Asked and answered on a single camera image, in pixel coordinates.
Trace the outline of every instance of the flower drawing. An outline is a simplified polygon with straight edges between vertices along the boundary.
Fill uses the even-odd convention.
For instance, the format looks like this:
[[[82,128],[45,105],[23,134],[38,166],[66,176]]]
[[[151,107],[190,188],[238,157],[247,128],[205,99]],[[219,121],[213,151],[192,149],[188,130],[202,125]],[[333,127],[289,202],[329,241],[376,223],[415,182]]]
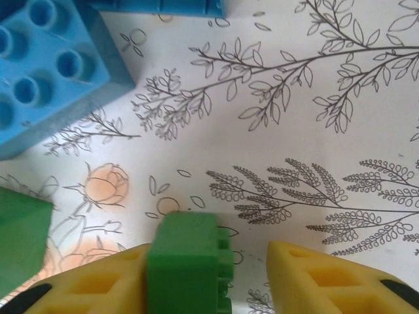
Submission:
[[[88,166],[88,176],[84,184],[66,186],[68,190],[76,190],[83,195],[83,202],[76,208],[74,215],[88,206],[87,212],[92,206],[120,206],[128,195],[129,178],[121,167],[115,164],[104,164],[94,170]]]

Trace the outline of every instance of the white surface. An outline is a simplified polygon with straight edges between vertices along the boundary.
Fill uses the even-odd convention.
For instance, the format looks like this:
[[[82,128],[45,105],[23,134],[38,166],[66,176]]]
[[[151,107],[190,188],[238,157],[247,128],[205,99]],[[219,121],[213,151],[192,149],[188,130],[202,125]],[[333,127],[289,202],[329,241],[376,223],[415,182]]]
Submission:
[[[71,126],[56,138],[45,141],[17,159],[0,163],[0,175],[5,178],[0,181],[1,184],[12,184],[18,190],[21,187],[8,175],[34,192],[49,178],[47,185],[50,186],[41,191],[41,196],[52,198],[57,208],[53,217],[49,250],[54,271],[44,271],[41,277],[46,273],[51,274],[103,257],[124,247],[151,241],[155,228],[163,217],[162,213],[177,209],[179,204],[181,210],[219,213],[223,225],[238,232],[233,237],[234,249],[240,252],[237,253],[238,262],[241,261],[241,256],[244,259],[236,267],[236,280],[230,294],[235,304],[235,313],[273,313],[269,300],[258,303],[251,294],[256,290],[261,294],[268,292],[264,260],[266,245],[269,240],[274,239],[333,253],[350,249],[358,243],[363,245],[362,241],[377,237],[378,247],[363,246],[365,250],[362,252],[347,254],[344,258],[388,271],[419,289],[419,139],[416,139],[419,135],[415,136],[419,125],[419,88],[416,79],[419,71],[419,22],[414,22],[413,17],[419,14],[419,1],[404,0],[399,5],[398,1],[357,0],[352,6],[351,0],[337,0],[337,19],[340,21],[346,16],[341,26],[350,22],[348,27],[340,27],[342,33],[338,33],[333,30],[333,27],[336,28],[335,24],[331,26],[323,21],[315,34],[307,36],[313,21],[318,20],[310,16],[316,8],[314,0],[310,1],[313,7],[306,3],[305,9],[300,13],[295,13],[295,9],[304,1],[230,1],[228,21],[167,16],[159,18],[137,14],[103,15],[124,61],[138,81],[137,90],[106,106],[96,116],[91,115],[90,119],[96,122],[88,123],[87,120]],[[333,18],[332,11],[327,6],[327,1],[322,1],[319,11],[322,14],[328,13],[327,16]],[[369,41],[373,33],[379,36],[376,41],[376,36]],[[127,45],[126,39],[130,35],[137,44]],[[355,44],[339,50],[342,41],[337,37],[344,39],[345,45],[350,42]],[[319,51],[330,39],[334,40],[333,44],[323,50],[325,55],[319,58]],[[212,72],[209,62],[213,61],[212,58],[220,58],[217,51],[222,48],[223,43],[231,54],[222,56],[233,59],[236,49],[237,56],[241,59],[246,48],[255,45],[247,49],[242,67],[232,64],[231,60],[215,61]],[[189,47],[197,47],[201,52]],[[373,60],[385,53],[392,55],[388,55],[385,60]],[[348,61],[350,65],[345,65],[348,57],[351,60]],[[308,64],[310,70],[302,70],[302,87],[298,82],[291,85],[291,81],[304,65],[304,62],[296,63],[293,58],[306,61],[313,58]],[[230,66],[232,73],[225,78]],[[256,111],[248,109],[268,105],[266,100],[260,102],[260,96],[251,93],[258,88],[268,88],[267,84],[275,90],[280,84],[275,78],[284,78],[293,72],[282,73],[278,67],[296,69],[295,74],[287,80],[291,99],[287,103],[288,89],[285,87],[285,103],[282,95],[274,99],[278,106],[273,105],[272,115],[271,107],[268,108],[267,126],[265,127],[262,120],[255,130],[248,131],[252,123],[253,126],[256,124],[253,122],[254,116],[243,119]],[[405,67],[406,75],[396,80],[398,75],[402,76],[401,71]],[[338,71],[345,68],[352,72],[339,73],[355,77],[351,84],[347,82],[347,89],[339,91],[340,84],[337,80],[341,76]],[[180,89],[171,90],[173,96],[161,93],[150,104],[144,103],[139,94],[150,98],[145,85],[151,81],[147,78],[164,78],[165,69],[176,69],[176,75],[179,75],[181,82]],[[225,72],[222,78],[226,82],[218,80],[223,70]],[[376,92],[370,77],[378,70],[380,72],[376,81],[379,89]],[[361,87],[359,97],[356,97],[354,90],[357,92],[357,88],[352,86],[361,77],[364,77],[360,81],[361,85],[365,81],[371,84]],[[172,86],[178,87],[177,85],[175,79]],[[147,107],[140,106],[139,111],[133,110],[138,108],[132,102],[155,108],[160,103],[158,99],[165,99],[166,106],[162,106],[162,114],[173,115],[173,110],[177,113],[181,111],[182,104],[174,100],[179,100],[182,94],[200,98],[203,91],[206,96],[201,106],[202,119],[199,118],[199,113],[193,114],[192,109],[199,102],[192,101],[188,106],[189,113],[192,113],[191,121],[184,128],[180,122],[176,123],[177,139],[172,141],[156,136],[156,124],[164,124],[163,118],[151,119],[153,130],[145,130],[136,114],[144,116]],[[313,102],[313,99],[342,96],[346,92],[353,108],[350,122],[342,115],[337,127],[338,133],[334,130],[334,124],[325,128],[329,116],[316,122],[316,117],[324,107]],[[316,100],[318,103],[322,102],[320,98]],[[350,116],[351,106],[349,103],[346,106],[343,113]],[[189,121],[187,113],[184,118]],[[103,122],[104,126],[100,127],[98,122]],[[120,131],[104,129],[112,129],[112,126]],[[93,134],[100,133],[101,130],[114,136]],[[85,140],[80,140],[75,149],[65,140],[69,135]],[[135,137],[129,140],[128,135]],[[61,146],[54,146],[54,141]],[[54,147],[58,156],[46,155]],[[269,167],[298,172],[290,164],[292,161],[286,158],[298,160],[311,167],[315,176],[312,182],[308,182],[301,173],[300,181],[297,181],[299,186],[296,187],[268,181],[269,177],[278,177],[267,171]],[[401,167],[399,169],[399,166],[394,166],[392,169],[399,172],[390,177],[392,172],[384,168],[375,169],[359,163],[369,159],[382,160],[388,169],[393,164]],[[100,168],[108,163],[118,165],[119,168]],[[322,179],[312,168],[312,164],[326,169],[330,177]],[[244,181],[241,189],[245,197],[264,193],[258,192],[256,186],[232,166],[244,167],[278,189],[279,192],[273,197],[279,201],[279,207],[288,206],[286,209],[292,217],[287,217],[280,224],[250,224],[249,220],[238,218],[240,211],[235,210],[234,206],[256,204],[254,201],[227,202],[211,196],[210,184],[217,182],[206,175],[207,171],[239,177]],[[412,173],[405,172],[404,167]],[[348,186],[356,183],[343,178],[356,173],[379,173],[381,190],[369,193],[347,190]],[[316,178],[321,183],[319,186],[316,186]],[[348,197],[346,201],[335,202],[332,196],[327,195],[324,184],[332,179],[343,189]],[[166,183],[170,187],[157,193]],[[360,183],[371,184],[372,181],[364,178]],[[316,190],[318,189],[321,191],[319,197],[325,198],[328,208],[305,205],[305,200],[293,198],[284,193],[282,188],[312,194],[319,194]],[[387,191],[400,194],[402,204],[383,199],[382,194],[387,194]],[[84,205],[76,212],[77,217],[71,216],[80,204]],[[356,232],[358,238],[353,241],[324,245],[322,240],[331,236],[331,233],[306,228],[309,225],[337,223],[326,221],[327,215],[350,213],[355,216],[347,223],[354,224],[344,225],[343,228],[354,227],[351,232]],[[397,239],[388,238],[387,229],[383,228],[394,231],[393,236],[397,236]],[[384,230],[384,235],[377,233],[379,230]],[[411,235],[412,241],[404,241],[407,235]]]

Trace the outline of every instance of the fern illustration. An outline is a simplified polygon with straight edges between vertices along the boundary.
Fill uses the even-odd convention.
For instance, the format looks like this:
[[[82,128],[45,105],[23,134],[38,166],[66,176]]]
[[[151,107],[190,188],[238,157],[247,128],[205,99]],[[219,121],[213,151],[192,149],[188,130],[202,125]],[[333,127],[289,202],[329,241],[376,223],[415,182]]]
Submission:
[[[315,163],[310,167],[290,158],[286,158],[285,162],[292,168],[267,168],[270,175],[275,175],[268,176],[268,181],[284,186],[280,189],[282,193],[273,194],[272,191],[277,189],[266,183],[261,176],[246,168],[234,166],[245,180],[214,171],[207,172],[215,180],[215,183],[210,184],[212,195],[222,200],[243,202],[235,205],[234,209],[240,212],[239,218],[250,224],[285,222],[292,218],[296,205],[335,210],[335,213],[325,217],[328,224],[307,226],[309,230],[329,234],[322,241],[325,245],[359,241],[347,249],[333,252],[334,255],[373,249],[400,237],[404,241],[418,242],[419,236],[408,232],[413,230],[409,221],[419,215],[419,186],[412,183],[414,172],[407,167],[383,160],[363,160],[360,166],[374,171],[354,173],[343,178],[343,181],[352,183],[346,187],[347,191],[375,192],[378,197],[401,207],[370,209],[343,205],[348,196],[324,167]],[[249,182],[252,188],[247,188],[244,181]],[[392,218],[384,219],[380,213],[392,213]]]

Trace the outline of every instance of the orange flower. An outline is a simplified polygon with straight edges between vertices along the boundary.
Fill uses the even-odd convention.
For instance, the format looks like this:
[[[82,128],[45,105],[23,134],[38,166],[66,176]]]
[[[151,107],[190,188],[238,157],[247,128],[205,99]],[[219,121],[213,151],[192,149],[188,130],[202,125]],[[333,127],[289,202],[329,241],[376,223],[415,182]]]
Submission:
[[[114,164],[93,170],[84,183],[84,195],[97,205],[118,205],[128,193],[128,175]]]

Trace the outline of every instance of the patterned tablecloth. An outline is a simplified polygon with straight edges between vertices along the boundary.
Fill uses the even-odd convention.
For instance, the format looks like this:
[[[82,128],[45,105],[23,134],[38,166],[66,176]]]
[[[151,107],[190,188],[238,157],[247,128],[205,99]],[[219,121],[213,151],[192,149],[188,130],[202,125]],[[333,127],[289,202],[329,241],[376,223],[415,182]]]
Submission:
[[[136,90],[0,163],[1,185],[56,206],[24,287],[150,242],[181,210],[232,230],[235,313],[274,312],[269,240],[419,289],[419,0],[228,4],[103,14]]]

